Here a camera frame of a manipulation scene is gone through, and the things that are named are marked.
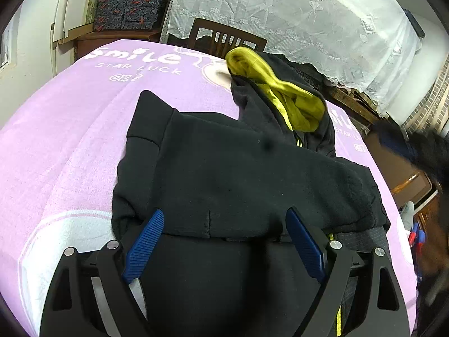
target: purple bedsheet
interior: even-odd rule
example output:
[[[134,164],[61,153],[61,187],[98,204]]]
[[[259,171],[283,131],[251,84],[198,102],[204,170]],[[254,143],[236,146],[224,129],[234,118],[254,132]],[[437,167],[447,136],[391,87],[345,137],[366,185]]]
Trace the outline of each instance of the purple bedsheet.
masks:
[[[186,112],[237,118],[225,62],[184,48],[120,40],[101,47],[39,89],[0,131],[0,292],[35,336],[62,251],[113,238],[116,166],[143,89]],[[391,220],[388,241],[410,328],[416,276],[396,205],[345,112],[329,105],[342,156],[368,166]]]

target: tiled surface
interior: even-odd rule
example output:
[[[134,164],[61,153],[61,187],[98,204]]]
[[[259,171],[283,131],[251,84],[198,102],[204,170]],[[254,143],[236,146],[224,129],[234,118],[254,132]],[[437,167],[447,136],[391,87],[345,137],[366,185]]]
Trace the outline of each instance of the tiled surface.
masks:
[[[98,0],[94,29],[155,29],[168,0]]]
[[[449,117],[448,71],[449,56],[433,86],[405,121],[404,124],[407,129],[417,131],[431,128],[441,131]]]

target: wooden chair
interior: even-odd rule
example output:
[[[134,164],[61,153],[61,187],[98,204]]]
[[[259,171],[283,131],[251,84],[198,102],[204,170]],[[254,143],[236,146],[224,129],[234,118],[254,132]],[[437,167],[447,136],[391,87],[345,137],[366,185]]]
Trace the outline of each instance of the wooden chair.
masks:
[[[190,31],[189,41],[187,47],[189,49],[195,49],[195,42],[200,28],[212,30],[212,39],[210,40],[210,46],[208,53],[211,56],[224,58],[226,53],[235,47],[243,47],[244,42],[251,42],[255,44],[255,51],[262,52],[267,44],[267,40],[257,35],[245,32],[243,30],[233,28],[224,24],[216,23],[214,21],[196,18]]]

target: blue gripper pad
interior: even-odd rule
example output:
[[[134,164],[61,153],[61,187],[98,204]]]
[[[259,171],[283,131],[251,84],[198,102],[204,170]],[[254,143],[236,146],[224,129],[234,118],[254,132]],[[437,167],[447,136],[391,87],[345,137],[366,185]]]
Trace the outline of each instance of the blue gripper pad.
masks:
[[[164,213],[158,209],[126,254],[126,265],[122,276],[128,284],[142,275],[163,229]]]
[[[319,283],[323,282],[326,277],[323,253],[292,208],[287,210],[285,223],[307,273]]]

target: gray sock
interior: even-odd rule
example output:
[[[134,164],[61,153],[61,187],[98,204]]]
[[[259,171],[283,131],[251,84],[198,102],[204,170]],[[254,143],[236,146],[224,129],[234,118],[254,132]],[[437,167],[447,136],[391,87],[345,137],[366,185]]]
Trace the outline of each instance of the gray sock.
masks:
[[[400,212],[400,218],[404,224],[406,231],[411,231],[413,228],[413,215],[415,213],[415,204],[412,201],[407,201]]]

